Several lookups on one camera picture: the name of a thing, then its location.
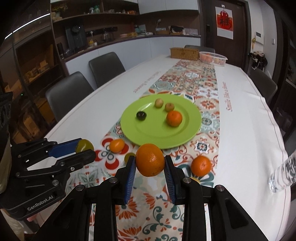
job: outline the green plate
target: green plate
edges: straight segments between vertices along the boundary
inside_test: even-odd
[[[157,98],[163,99],[163,106],[156,108]],[[165,104],[173,103],[183,120],[178,127],[171,127],[166,123]],[[144,111],[145,120],[138,120],[136,114]],[[143,97],[128,106],[122,114],[120,125],[126,138],[137,145],[152,143],[160,149],[180,146],[191,140],[201,126],[201,114],[198,108],[189,100],[170,94],[156,94]]]

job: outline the screw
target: screw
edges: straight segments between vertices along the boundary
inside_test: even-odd
[[[185,177],[185,178],[183,178],[183,182],[191,183],[191,178],[190,177]]]
[[[117,178],[116,177],[111,177],[111,178],[109,178],[109,182],[116,183],[117,182]]]
[[[223,187],[222,185],[217,185],[216,188],[217,188],[217,190],[220,191],[220,192],[222,192],[222,191],[225,190],[225,187]]]
[[[84,185],[82,185],[82,184],[79,184],[75,187],[76,191],[82,191],[83,188],[84,188]]]
[[[58,181],[58,180],[53,180],[53,181],[52,181],[52,184],[53,184],[54,186],[57,186],[57,185],[59,184],[59,181]]]

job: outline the white plastic basket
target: white plastic basket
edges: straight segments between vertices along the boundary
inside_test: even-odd
[[[213,64],[217,66],[224,66],[226,63],[226,58],[223,55],[211,52],[200,52],[200,60],[207,64]]]

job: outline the patterned table runner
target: patterned table runner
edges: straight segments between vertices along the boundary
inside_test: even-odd
[[[171,155],[175,166],[182,168],[185,176],[198,180],[202,185],[213,187],[220,134],[218,87],[214,66],[201,61],[180,60],[143,96],[160,93],[182,96],[194,103],[202,113],[202,125],[196,136],[179,147],[163,150],[163,154]],[[114,154],[109,150],[109,143],[117,138],[125,141],[125,147],[121,153]],[[92,187],[114,176],[118,168],[125,166],[124,156],[130,152],[136,153],[139,148],[125,138],[120,128],[120,120],[100,144],[95,147],[95,161],[71,174],[67,193],[78,184]],[[208,157],[212,163],[211,172],[204,177],[196,177],[190,170],[192,160],[198,155]],[[89,240],[93,239],[94,213],[95,204],[91,211]],[[163,172],[156,177],[147,178],[136,171],[131,199],[126,206],[116,206],[116,216],[118,238],[121,241],[182,239],[184,207],[170,203]]]

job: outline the plastic water bottle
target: plastic water bottle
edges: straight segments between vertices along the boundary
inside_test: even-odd
[[[269,178],[269,188],[279,192],[296,182],[296,150],[280,165]]]

